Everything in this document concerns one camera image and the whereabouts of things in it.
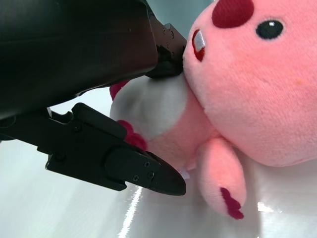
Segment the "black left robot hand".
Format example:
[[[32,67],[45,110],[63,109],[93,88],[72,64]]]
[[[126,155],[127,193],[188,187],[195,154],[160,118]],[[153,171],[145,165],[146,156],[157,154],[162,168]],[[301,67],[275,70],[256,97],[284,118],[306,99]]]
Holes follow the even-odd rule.
[[[143,75],[182,72],[186,39],[145,0],[3,0],[0,138],[48,155],[46,169],[121,191],[126,183],[186,193],[177,170],[125,141],[126,129],[78,103],[51,106]]]

